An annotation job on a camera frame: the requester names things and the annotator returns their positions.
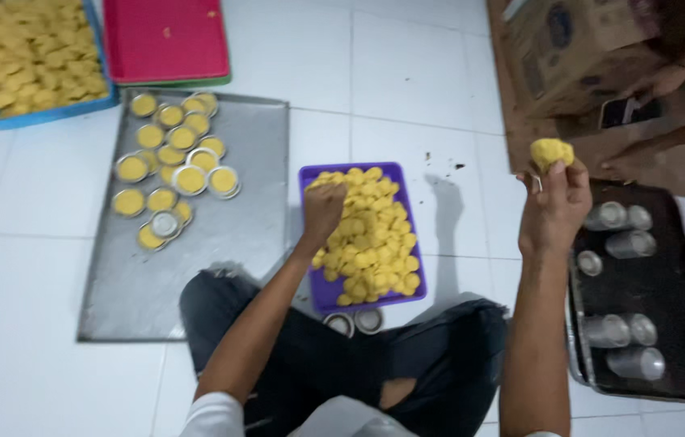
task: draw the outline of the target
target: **red tray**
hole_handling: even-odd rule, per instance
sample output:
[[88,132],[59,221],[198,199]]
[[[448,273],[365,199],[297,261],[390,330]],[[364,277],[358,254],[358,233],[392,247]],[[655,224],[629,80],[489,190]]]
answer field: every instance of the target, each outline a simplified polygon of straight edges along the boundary
[[105,52],[115,83],[229,75],[219,0],[104,0]]

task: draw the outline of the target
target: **black baking tray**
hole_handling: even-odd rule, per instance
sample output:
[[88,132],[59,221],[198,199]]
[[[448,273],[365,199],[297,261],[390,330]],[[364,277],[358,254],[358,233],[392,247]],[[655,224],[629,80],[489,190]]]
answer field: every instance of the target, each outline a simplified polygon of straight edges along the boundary
[[[604,249],[614,231],[581,229],[574,253],[596,252],[603,271],[590,277],[571,263],[569,295],[571,315],[582,352],[582,376],[594,390],[624,396],[685,401],[685,232],[679,207],[667,190],[638,184],[592,180],[593,203],[616,201],[628,207],[638,204],[652,216],[658,250],[645,258],[618,260]],[[658,329],[655,345],[663,353],[666,372],[660,380],[620,378],[607,368],[606,349],[590,348],[582,332],[585,316],[642,313]]]

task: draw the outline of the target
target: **hand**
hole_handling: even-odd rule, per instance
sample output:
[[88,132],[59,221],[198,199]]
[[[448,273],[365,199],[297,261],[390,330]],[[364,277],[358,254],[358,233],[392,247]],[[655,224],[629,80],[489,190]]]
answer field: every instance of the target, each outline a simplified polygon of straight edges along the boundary
[[343,216],[343,204],[348,193],[346,184],[326,184],[304,194],[304,232],[300,244],[314,255],[326,244]]
[[658,70],[656,74],[645,76],[637,83],[626,89],[621,97],[643,94],[638,98],[639,105],[646,105],[657,97],[671,94],[685,82],[685,67],[682,65],[666,65]]
[[555,255],[566,257],[592,205],[588,169],[575,159],[551,165],[539,180],[531,174],[519,174],[526,185],[526,206],[520,220],[518,247],[523,259]]

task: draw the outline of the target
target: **white tile floor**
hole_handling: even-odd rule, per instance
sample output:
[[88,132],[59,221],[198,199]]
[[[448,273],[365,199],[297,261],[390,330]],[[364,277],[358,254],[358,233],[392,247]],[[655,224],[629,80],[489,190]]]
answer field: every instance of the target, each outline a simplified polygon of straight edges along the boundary
[[[523,193],[508,171],[484,1],[224,7],[235,79],[222,90],[293,108],[289,243],[300,232],[301,166],[397,161],[429,296],[387,307],[388,325],[461,293],[513,306]],[[0,132],[0,435],[173,437],[189,407],[185,344],[74,340],[117,114]],[[570,390],[576,436],[685,436],[685,404]],[[497,435],[497,416],[494,405],[478,435]]]

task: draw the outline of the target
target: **brown cardboard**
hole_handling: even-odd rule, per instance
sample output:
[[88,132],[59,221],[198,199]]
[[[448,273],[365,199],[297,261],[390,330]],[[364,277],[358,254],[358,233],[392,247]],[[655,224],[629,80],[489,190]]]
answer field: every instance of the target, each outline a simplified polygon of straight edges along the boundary
[[582,114],[614,98],[661,58],[651,0],[526,0],[507,23],[508,63],[529,117]]

